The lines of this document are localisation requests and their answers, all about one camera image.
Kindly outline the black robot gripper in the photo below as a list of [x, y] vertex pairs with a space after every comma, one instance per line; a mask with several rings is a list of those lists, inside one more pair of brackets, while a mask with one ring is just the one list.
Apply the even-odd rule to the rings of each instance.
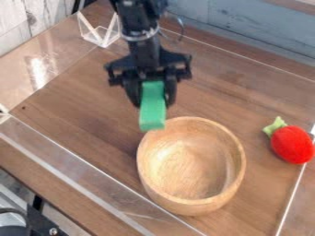
[[129, 53], [104, 65], [110, 86], [124, 87], [132, 105], [138, 108], [141, 102], [140, 81], [165, 77], [165, 106], [176, 101], [177, 80], [192, 77], [192, 55], [168, 51], [156, 37], [128, 42]]

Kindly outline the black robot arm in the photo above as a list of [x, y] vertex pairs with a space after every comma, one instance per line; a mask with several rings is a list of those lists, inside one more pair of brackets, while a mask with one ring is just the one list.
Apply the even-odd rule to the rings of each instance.
[[110, 86], [121, 86], [136, 108], [144, 98], [144, 83], [162, 83], [165, 106], [174, 103], [177, 83], [192, 77], [192, 55], [166, 50], [160, 43], [158, 20], [166, 0], [109, 0], [120, 20], [120, 36], [129, 53], [104, 65]]

